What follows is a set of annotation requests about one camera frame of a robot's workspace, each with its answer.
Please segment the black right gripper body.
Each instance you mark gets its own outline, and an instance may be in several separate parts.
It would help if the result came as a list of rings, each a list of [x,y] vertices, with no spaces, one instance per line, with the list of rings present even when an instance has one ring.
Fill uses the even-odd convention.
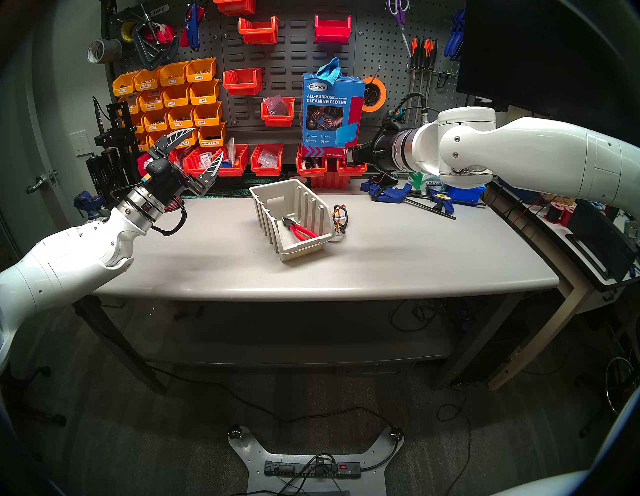
[[[370,142],[369,163],[379,172],[396,173],[400,171],[394,159],[394,140],[398,136],[397,131],[385,131],[377,139]]]

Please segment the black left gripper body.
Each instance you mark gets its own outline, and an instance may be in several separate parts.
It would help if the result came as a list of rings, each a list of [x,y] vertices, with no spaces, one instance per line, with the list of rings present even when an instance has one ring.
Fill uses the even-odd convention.
[[[156,200],[173,200],[191,187],[191,179],[169,159],[152,159],[146,165],[143,189]]]

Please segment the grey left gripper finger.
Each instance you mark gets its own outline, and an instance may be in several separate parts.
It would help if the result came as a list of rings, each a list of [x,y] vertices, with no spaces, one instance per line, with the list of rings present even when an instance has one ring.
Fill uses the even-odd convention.
[[[212,158],[211,164],[194,174],[192,174],[190,191],[196,196],[203,197],[213,187],[218,178],[219,172],[222,169],[224,161],[224,153],[221,152]]]
[[[158,137],[152,144],[153,159],[168,159],[170,152],[177,148],[182,142],[185,142],[195,130],[195,127],[175,129],[169,134]]]

